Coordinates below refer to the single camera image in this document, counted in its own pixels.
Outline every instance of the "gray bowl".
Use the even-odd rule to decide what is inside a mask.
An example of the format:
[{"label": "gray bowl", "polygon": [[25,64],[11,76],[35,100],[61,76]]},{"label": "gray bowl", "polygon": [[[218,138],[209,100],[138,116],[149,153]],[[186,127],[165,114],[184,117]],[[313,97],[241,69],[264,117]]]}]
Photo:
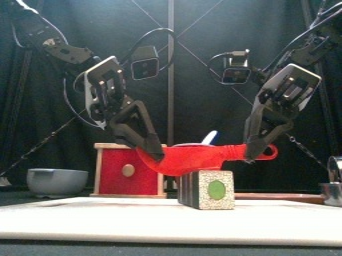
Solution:
[{"label": "gray bowl", "polygon": [[325,198],[325,204],[342,207],[342,183],[321,183],[321,192]]},{"label": "gray bowl", "polygon": [[63,198],[78,195],[86,187],[89,172],[67,169],[30,169],[27,185],[37,197]]}]

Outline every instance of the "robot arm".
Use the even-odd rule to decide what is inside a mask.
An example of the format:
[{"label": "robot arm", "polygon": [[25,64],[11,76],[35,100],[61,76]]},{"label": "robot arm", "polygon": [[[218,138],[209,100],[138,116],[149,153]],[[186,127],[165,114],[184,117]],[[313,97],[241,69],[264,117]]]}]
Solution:
[{"label": "robot arm", "polygon": [[113,130],[117,143],[139,146],[161,160],[165,153],[149,112],[143,102],[125,93],[125,69],[117,58],[102,61],[87,48],[71,46],[59,29],[22,0],[5,0],[2,9],[10,14],[18,44],[49,56],[58,72],[85,89],[86,109],[98,127]]},{"label": "robot arm", "polygon": [[[248,161],[253,161],[278,136],[293,128],[293,120],[321,82],[321,77],[305,68],[310,68],[342,44],[341,28],[342,3],[318,14],[310,29],[258,74],[257,77],[264,78],[258,81],[262,88],[245,125]],[[305,42],[294,47],[298,41]]]}]

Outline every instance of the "small box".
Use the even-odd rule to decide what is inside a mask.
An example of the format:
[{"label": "small box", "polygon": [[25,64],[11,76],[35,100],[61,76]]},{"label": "small box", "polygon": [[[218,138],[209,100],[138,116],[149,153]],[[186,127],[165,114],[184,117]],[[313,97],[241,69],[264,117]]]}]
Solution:
[{"label": "small box", "polygon": [[181,176],[178,201],[201,210],[234,209],[233,172],[201,170]]},{"label": "small box", "polygon": [[135,149],[97,143],[98,161],[93,196],[166,198],[165,176],[151,170]]}]

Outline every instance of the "metal pole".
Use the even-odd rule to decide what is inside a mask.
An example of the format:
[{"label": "metal pole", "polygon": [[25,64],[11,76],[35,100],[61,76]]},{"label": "metal pole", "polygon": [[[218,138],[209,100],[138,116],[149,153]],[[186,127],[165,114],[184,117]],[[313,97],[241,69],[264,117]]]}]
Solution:
[{"label": "metal pole", "polygon": [[[176,3],[174,0],[169,0],[169,28],[174,31],[176,28]],[[169,61],[174,54],[176,44],[174,39],[169,36]],[[174,84],[174,64],[169,67],[169,96],[167,96],[167,145],[174,145],[174,97],[176,84]]]}]

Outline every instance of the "wooden board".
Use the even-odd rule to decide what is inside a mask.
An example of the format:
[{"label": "wooden board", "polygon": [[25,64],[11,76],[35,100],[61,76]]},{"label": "wooden board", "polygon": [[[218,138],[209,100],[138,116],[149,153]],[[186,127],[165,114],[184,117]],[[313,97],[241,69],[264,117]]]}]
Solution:
[{"label": "wooden board", "polygon": [[0,239],[342,246],[341,215],[282,200],[198,210],[176,199],[79,197],[0,207]]}]

